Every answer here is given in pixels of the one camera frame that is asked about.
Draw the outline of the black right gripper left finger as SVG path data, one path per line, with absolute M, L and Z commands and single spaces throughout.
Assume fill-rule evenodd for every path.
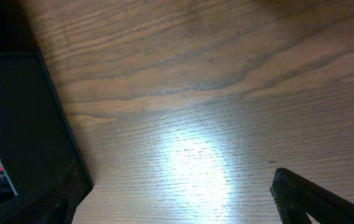
M 71 223 L 83 197 L 83 175 L 71 163 L 49 188 L 0 219 L 0 224 Z

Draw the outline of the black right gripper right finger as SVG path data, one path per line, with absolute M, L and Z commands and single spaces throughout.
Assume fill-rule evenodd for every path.
M 354 203 L 286 169 L 275 171 L 270 188 L 283 224 L 354 224 Z

